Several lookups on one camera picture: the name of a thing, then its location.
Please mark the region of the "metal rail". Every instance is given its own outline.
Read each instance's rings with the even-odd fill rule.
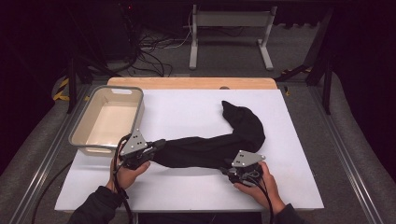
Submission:
[[[85,96],[88,93],[90,87],[91,86],[89,85],[84,85],[81,87],[82,89],[78,93],[79,100],[77,105],[75,106],[75,109],[64,118],[60,130],[57,132],[55,138],[53,139],[46,156],[44,157],[37,171],[35,172],[35,175],[28,189],[25,191],[21,202],[15,210],[11,220],[9,221],[10,224],[23,223],[23,221],[26,219],[26,215],[32,208],[32,205],[35,202],[35,198],[41,190],[41,187],[43,186],[44,181],[46,180],[47,175],[50,172],[50,168],[54,163],[56,156],[58,155],[58,152],[61,148],[62,139],[64,139],[65,135],[67,134],[70,123],[76,115],[77,108],[83,102],[84,97],[81,97],[81,95]]]
[[[332,136],[332,141],[335,146],[335,151],[337,153],[338,158],[340,159],[347,177],[352,185],[352,188],[355,190],[355,193],[358,197],[359,202],[361,203],[361,207],[367,216],[367,220],[372,224],[382,224],[381,216],[378,214],[378,211],[373,203],[373,200],[370,197],[370,194],[364,184],[361,175],[359,174],[355,164],[353,163],[349,153],[347,151],[347,147],[342,140],[340,133],[338,132],[335,124],[332,121],[332,117],[327,115],[322,104],[321,104],[321,96],[317,87],[308,87],[312,97],[314,98],[315,104],[318,107],[318,111],[325,121],[327,127],[329,128],[330,134]]]

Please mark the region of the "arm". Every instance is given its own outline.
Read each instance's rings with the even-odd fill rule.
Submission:
[[[118,171],[117,178],[122,189],[128,189],[136,180],[149,168],[149,161],[143,163],[136,170],[130,170],[121,167]],[[120,196],[114,188],[113,175],[110,172],[110,178],[105,187],[100,186],[96,192],[92,193],[84,204],[82,204],[70,217],[68,224],[102,224],[108,223],[114,218],[117,207],[122,204]]]
[[[273,211],[275,215],[275,223],[278,224],[296,224],[296,223],[307,223],[302,218],[300,218],[295,212],[292,205],[289,203],[285,205],[282,199],[279,196],[279,192],[277,190],[277,184],[274,179],[274,176],[270,174],[268,166],[265,162],[259,161],[259,165],[262,167],[262,179],[265,182],[265,186],[267,188],[268,196],[271,200],[271,204],[273,206]],[[239,189],[240,191],[250,195],[257,203],[261,206],[269,209],[269,204],[264,194],[258,187],[247,187],[240,183],[234,183],[234,187]]]

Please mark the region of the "dark background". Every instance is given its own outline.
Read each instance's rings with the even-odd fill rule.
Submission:
[[[332,53],[334,72],[342,81],[351,111],[395,180],[396,19],[391,9],[390,1],[359,1],[353,7],[336,9],[322,50]],[[182,33],[190,13],[186,6],[153,5],[133,10],[139,10],[136,13],[143,15],[139,18],[145,25],[169,35]],[[278,8],[274,24],[316,25],[324,12],[324,7],[283,6]],[[53,85],[64,76],[74,52],[102,64],[134,55],[117,4],[70,4],[66,8],[63,4],[8,0],[0,15],[3,173],[24,139],[53,106]]]

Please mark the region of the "cable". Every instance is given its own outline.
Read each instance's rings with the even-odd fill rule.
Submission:
[[[119,144],[117,145],[116,151],[114,152],[114,158],[113,158],[113,177],[114,177],[114,186],[116,187],[117,193],[122,196],[122,203],[124,204],[126,212],[128,214],[129,223],[133,224],[134,216],[132,214],[131,207],[129,206],[128,201],[127,201],[128,195],[126,194],[125,190],[120,187],[119,180],[117,178],[117,173],[122,166],[122,164],[120,164],[120,165],[117,164],[117,160],[119,157],[119,151],[121,149],[122,143],[124,141],[128,140],[131,137],[131,135],[132,134],[129,133],[129,134],[123,136],[121,138],[121,140],[119,141]]]
[[[254,185],[256,185],[257,187],[259,187],[259,189],[262,191],[262,193],[264,194],[265,198],[267,199],[268,205],[270,207],[270,224],[274,223],[274,209],[270,200],[270,197],[268,196],[268,190],[267,187],[265,185],[264,179],[262,178],[262,183],[264,184],[265,189],[260,185],[260,183],[257,183],[255,179],[253,179],[252,177],[248,176],[247,177],[249,179],[249,181],[251,181]]]
[[[55,175],[55,177],[53,177],[51,179],[51,181],[49,182],[49,184],[47,185],[47,187],[43,190],[43,192],[41,193],[41,196],[38,198],[37,204],[35,205],[35,210],[32,214],[32,224],[35,224],[35,215],[37,213],[38,210],[38,206],[41,203],[41,200],[43,199],[44,195],[46,194],[47,190],[50,188],[50,186],[52,185],[53,181],[55,181],[56,177],[58,177],[67,167],[69,167],[71,164],[73,163],[73,161],[70,161],[69,163],[66,164],[66,166],[64,168],[62,168],[61,171],[58,172],[58,174]]]

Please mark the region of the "black towel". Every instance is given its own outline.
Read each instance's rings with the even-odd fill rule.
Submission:
[[[222,116],[233,127],[233,133],[213,138],[187,137],[166,141],[154,161],[170,168],[231,168],[239,150],[257,152],[264,143],[262,123],[250,109],[222,101]]]

